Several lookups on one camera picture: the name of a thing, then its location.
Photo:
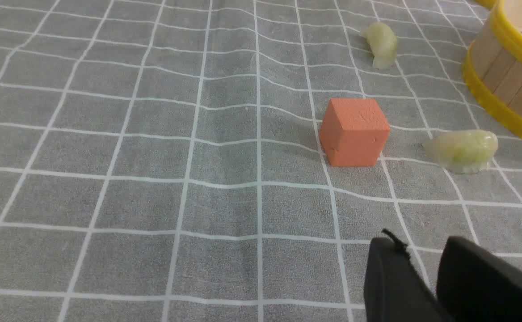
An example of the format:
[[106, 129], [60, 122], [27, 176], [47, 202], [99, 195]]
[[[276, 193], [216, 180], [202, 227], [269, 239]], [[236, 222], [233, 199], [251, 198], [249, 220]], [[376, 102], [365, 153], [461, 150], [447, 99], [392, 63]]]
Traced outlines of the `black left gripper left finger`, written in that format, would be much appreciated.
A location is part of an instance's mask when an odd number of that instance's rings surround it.
[[412, 265], [408, 245], [388, 229], [370, 241], [363, 287], [368, 322], [452, 322]]

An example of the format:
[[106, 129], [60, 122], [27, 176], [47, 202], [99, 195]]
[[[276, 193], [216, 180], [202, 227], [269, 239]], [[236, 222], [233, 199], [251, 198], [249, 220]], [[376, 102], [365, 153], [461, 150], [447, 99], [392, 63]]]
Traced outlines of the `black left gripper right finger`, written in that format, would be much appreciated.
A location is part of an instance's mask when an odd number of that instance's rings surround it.
[[522, 322], [522, 271], [451, 236], [439, 262], [436, 297], [456, 322]]

